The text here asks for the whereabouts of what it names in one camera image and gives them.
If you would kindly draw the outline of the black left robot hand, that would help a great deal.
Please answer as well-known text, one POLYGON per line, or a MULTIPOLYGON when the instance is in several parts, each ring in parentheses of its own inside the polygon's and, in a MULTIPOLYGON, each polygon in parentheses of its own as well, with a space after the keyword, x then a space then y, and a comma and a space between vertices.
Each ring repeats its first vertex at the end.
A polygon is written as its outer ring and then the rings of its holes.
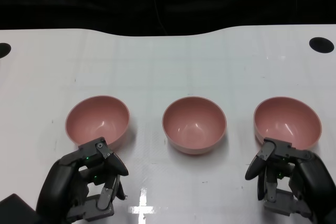
POLYGON ((82 144, 53 164, 40 191, 36 212, 48 223, 113 216, 113 200, 126 199, 120 178, 128 174, 103 137, 82 144))

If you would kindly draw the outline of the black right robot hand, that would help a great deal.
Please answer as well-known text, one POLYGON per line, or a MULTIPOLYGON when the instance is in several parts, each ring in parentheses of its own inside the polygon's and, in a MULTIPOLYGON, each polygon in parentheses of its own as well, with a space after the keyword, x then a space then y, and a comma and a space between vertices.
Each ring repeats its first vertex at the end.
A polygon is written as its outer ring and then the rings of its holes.
POLYGON ((258 179, 258 200, 268 211, 335 223, 335 183, 321 158, 291 143, 265 138, 245 174, 258 179))

